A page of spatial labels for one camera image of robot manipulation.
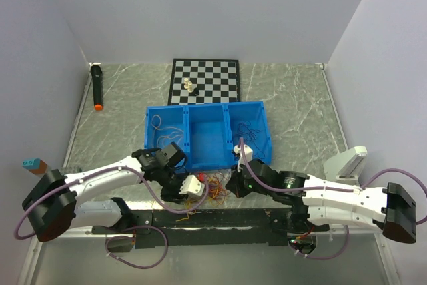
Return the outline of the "blue three-compartment plastic bin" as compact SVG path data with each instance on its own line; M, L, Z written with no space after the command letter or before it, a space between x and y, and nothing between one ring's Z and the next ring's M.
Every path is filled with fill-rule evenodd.
M272 139L261 101L148 107L146 148L171 142L185 152L185 169L201 172L230 168L238 157L233 148L243 138L253 157L272 162Z

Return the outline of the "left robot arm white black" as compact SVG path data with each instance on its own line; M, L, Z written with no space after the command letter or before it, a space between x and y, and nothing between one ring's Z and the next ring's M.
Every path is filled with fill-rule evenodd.
M62 174L45 172L22 203L33 235L40 242L54 240L69 229L103 226L123 233L137 223L126 202L119 197L94 198L108 191L143 182L157 182L161 198L180 202L185 179L181 172L187 156L174 142L164 148L139 149L130 156L96 170Z

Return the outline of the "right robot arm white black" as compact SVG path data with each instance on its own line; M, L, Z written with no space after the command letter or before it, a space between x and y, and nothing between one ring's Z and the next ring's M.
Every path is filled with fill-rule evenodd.
M286 232L339 224L369 228L395 242L416 242L416 202L400 184L349 186L300 172L278 172L254 159L232 167L226 189L237 198L254 192L290 206L280 220Z

